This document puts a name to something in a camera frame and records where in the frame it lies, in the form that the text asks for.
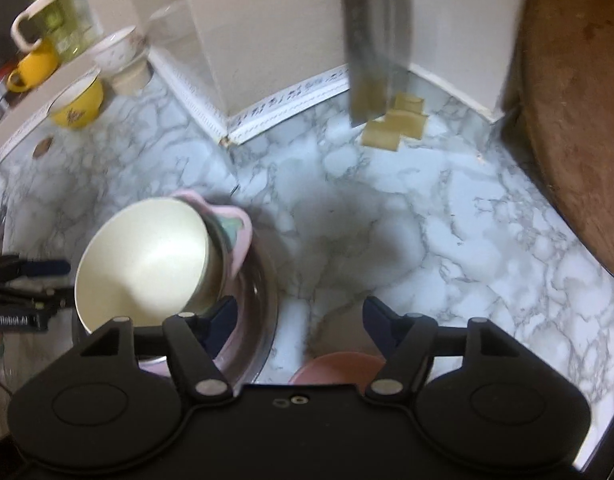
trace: brown wooden board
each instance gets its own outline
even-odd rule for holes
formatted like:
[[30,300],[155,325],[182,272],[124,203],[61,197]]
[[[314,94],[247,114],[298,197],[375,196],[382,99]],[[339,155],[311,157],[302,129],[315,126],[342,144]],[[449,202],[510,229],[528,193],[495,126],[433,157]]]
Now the brown wooden board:
[[528,132],[551,198],[614,274],[614,0],[527,0]]

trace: marble countertop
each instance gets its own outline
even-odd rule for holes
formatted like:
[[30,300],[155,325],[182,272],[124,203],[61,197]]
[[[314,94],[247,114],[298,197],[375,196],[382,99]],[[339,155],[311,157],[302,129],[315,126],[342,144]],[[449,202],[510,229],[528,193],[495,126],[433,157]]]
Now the marble countertop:
[[[82,131],[45,121],[0,166],[5,249],[75,266],[95,231],[136,200],[183,187],[231,200],[250,213],[277,269],[279,325],[261,382],[286,382],[312,356],[375,353],[360,319],[370,294],[448,326],[487,317],[589,400],[583,465],[614,412],[614,279],[500,143],[486,153],[453,149],[458,137],[451,149],[364,148],[345,99],[229,154],[157,76],[138,98],[106,103]],[[453,107],[434,110],[427,136],[453,134]],[[49,152],[32,160],[48,135]],[[8,336],[5,354],[18,345],[34,355],[20,380],[68,348],[59,336],[67,328],[56,319],[49,335]],[[436,374],[458,364],[437,361]]]

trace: white wall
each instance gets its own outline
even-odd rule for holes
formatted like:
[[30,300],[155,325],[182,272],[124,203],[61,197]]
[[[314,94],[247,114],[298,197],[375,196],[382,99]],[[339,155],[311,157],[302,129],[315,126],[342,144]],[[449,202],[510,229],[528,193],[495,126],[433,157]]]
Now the white wall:
[[523,0],[413,0],[410,68],[494,115]]

